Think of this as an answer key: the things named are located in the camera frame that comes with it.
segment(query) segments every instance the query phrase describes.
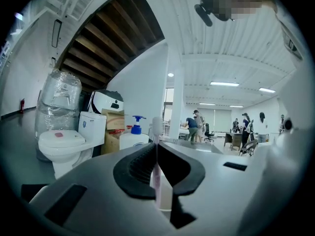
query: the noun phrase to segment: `green pants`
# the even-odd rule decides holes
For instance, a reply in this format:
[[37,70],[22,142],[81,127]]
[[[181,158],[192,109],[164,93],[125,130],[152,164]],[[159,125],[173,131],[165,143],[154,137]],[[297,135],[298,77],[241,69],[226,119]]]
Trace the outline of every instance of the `green pants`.
[[194,142],[194,140],[195,140],[195,135],[196,135],[197,132],[198,132],[198,128],[189,128],[188,130],[189,130],[189,135],[187,136],[186,141],[188,141],[189,138],[190,138],[190,141],[191,141],[191,142]]

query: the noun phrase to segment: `toilet lid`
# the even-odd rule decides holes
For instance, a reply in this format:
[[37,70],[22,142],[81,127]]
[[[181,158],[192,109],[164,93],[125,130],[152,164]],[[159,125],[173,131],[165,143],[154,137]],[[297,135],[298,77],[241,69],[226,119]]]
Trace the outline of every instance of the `toilet lid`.
[[85,143],[85,139],[75,130],[50,130],[39,136],[43,146],[51,148],[73,147]]

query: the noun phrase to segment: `toilet tank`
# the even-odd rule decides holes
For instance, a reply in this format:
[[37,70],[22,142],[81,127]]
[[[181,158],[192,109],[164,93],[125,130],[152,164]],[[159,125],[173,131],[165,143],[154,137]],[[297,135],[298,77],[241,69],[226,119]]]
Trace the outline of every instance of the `toilet tank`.
[[80,113],[79,133],[94,147],[104,143],[105,128],[106,116],[89,112]]

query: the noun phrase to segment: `cardboard box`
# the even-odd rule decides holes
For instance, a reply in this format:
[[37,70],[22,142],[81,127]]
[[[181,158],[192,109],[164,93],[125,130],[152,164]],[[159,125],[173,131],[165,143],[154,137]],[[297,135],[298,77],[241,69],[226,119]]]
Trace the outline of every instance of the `cardboard box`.
[[124,111],[114,112],[107,109],[102,109],[102,115],[107,117],[106,129],[125,129],[125,113]]
[[108,154],[119,151],[119,136],[110,134],[109,131],[105,132],[105,143],[101,147],[100,154]]

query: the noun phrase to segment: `red sticker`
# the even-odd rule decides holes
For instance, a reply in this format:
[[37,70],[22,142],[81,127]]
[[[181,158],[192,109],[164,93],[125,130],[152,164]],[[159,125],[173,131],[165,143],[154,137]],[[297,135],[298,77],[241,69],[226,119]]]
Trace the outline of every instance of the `red sticker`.
[[56,137],[62,137],[63,134],[59,132],[59,133],[55,133],[55,136],[56,136]]

